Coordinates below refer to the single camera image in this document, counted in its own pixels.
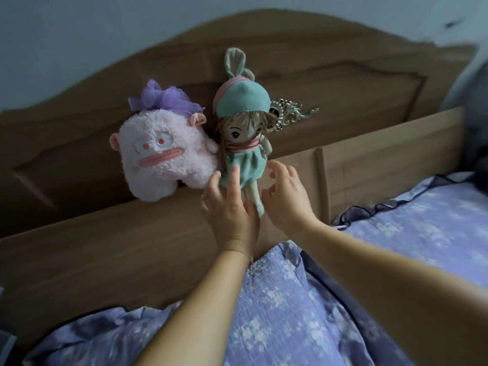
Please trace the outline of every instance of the plush toy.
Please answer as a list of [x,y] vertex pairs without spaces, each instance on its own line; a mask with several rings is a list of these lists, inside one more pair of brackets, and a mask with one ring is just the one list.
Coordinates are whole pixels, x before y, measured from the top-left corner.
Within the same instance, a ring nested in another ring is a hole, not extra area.
[[268,125],[276,120],[269,112],[268,92],[254,82],[253,73],[245,68],[246,55],[230,48],[224,56],[224,67],[229,80],[217,91],[213,112],[218,119],[217,129],[222,141],[224,170],[221,186],[227,187],[229,171],[234,163],[241,167],[241,189],[245,197],[264,212],[256,181],[261,178],[271,153],[266,138]]
[[218,145],[201,128],[203,108],[176,87],[161,90],[150,80],[141,98],[130,98],[131,116],[110,137],[120,152],[134,196],[155,202],[174,193],[178,180],[201,189],[217,169]]

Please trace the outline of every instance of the hand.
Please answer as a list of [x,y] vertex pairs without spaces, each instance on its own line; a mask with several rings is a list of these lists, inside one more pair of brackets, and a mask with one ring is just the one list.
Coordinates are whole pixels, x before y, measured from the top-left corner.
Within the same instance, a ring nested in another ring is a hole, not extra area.
[[258,240],[260,220],[256,205],[241,199],[240,169],[232,166],[227,193],[219,189],[220,172],[215,172],[202,195],[204,217],[212,228],[219,251],[236,251],[251,258]]
[[261,200],[273,224],[289,238],[320,221],[312,211],[307,192],[295,168],[270,160],[275,184],[262,191]]

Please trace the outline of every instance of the teal doll dress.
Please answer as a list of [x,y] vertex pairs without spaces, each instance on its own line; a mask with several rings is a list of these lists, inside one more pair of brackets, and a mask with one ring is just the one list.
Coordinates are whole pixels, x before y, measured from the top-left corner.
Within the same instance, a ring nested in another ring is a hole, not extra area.
[[229,172],[232,165],[237,163],[241,167],[241,189],[249,181],[257,181],[263,175],[267,156],[262,145],[254,146],[248,150],[241,150],[239,152],[229,151],[225,157],[226,171],[220,179],[220,185],[227,188],[229,182]]

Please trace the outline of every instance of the doll eye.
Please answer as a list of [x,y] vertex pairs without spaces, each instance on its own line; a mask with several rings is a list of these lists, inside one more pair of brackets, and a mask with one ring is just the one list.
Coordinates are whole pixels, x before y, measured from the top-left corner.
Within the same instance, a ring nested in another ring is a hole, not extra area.
[[166,149],[173,145],[173,136],[165,132],[156,135],[156,144],[158,147]]
[[145,139],[139,139],[135,143],[136,151],[141,154],[149,154],[151,153],[151,146],[149,145],[149,142]]

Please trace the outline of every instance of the doll hair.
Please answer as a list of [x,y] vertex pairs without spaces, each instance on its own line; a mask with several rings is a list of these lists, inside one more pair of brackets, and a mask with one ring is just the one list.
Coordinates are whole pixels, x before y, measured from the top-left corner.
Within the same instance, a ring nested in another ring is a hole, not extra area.
[[[223,164],[225,167],[225,157],[227,156],[227,140],[225,139],[223,129],[226,124],[231,125],[235,123],[238,119],[240,119],[242,116],[245,116],[247,119],[247,126],[252,126],[253,128],[258,127],[258,125],[262,124],[263,129],[257,134],[257,135],[264,135],[267,136],[269,133],[269,128],[276,122],[276,116],[274,116],[270,112],[262,112],[262,111],[257,111],[253,110],[250,112],[244,112],[244,113],[237,113],[232,116],[227,116],[223,118],[219,118],[217,122],[217,128],[216,131],[219,134],[220,141],[222,143],[221,151],[220,151],[220,156],[222,157]],[[254,139],[251,139],[247,142],[243,142],[242,145],[246,146],[250,144]]]

